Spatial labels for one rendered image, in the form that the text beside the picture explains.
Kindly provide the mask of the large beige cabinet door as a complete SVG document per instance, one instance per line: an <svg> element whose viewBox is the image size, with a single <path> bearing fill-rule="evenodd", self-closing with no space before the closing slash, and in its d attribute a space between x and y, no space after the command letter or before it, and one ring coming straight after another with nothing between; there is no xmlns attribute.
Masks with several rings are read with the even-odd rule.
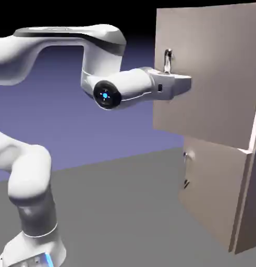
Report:
<svg viewBox="0 0 256 267"><path fill-rule="evenodd" d="M191 89L153 103L156 129L251 150L256 136L256 3L160 8L155 67L171 48Z"/></svg>

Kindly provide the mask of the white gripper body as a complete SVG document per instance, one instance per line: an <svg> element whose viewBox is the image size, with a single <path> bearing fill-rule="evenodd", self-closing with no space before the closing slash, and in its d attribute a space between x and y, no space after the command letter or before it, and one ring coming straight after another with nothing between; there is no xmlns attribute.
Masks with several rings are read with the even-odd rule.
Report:
<svg viewBox="0 0 256 267"><path fill-rule="evenodd" d="M171 86L171 100L191 89L192 77L188 75L171 74L173 83Z"/></svg>

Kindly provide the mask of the small beige cabinet door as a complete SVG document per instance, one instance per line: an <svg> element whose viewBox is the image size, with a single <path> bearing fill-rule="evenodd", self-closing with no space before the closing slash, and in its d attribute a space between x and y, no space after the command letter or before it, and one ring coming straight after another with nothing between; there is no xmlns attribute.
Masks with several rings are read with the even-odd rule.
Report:
<svg viewBox="0 0 256 267"><path fill-rule="evenodd" d="M232 251L252 152L195 138L184 138L190 184L179 198L185 208L228 251Z"/></svg>

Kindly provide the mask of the beige wooden cabinet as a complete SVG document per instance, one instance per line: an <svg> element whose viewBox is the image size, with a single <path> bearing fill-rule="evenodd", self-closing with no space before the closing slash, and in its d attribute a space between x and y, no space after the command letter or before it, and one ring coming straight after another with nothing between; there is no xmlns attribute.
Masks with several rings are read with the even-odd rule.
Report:
<svg viewBox="0 0 256 267"><path fill-rule="evenodd" d="M248 151L252 158L241 198L235 244L230 251L236 254L256 247L256 136L253 148Z"/></svg>

